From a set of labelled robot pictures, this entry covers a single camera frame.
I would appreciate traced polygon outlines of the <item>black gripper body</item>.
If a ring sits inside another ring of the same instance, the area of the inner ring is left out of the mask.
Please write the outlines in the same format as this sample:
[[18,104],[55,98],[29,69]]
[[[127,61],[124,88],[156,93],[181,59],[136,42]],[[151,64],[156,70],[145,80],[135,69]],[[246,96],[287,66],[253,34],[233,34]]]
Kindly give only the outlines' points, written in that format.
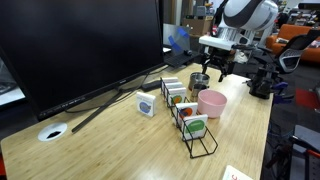
[[213,47],[209,54],[209,59],[205,62],[206,65],[224,67],[229,58],[235,54],[234,50],[224,50]]

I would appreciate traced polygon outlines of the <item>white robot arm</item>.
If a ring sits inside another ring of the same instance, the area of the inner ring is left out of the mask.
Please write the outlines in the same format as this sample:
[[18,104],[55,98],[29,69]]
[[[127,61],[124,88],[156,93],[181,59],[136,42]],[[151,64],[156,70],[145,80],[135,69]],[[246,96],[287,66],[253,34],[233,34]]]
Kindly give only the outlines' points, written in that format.
[[224,0],[213,16],[210,31],[199,38],[201,45],[213,48],[203,56],[202,74],[209,64],[221,71],[219,82],[231,74],[234,63],[226,60],[224,52],[253,50],[253,33],[269,28],[277,14],[278,6],[272,0]]

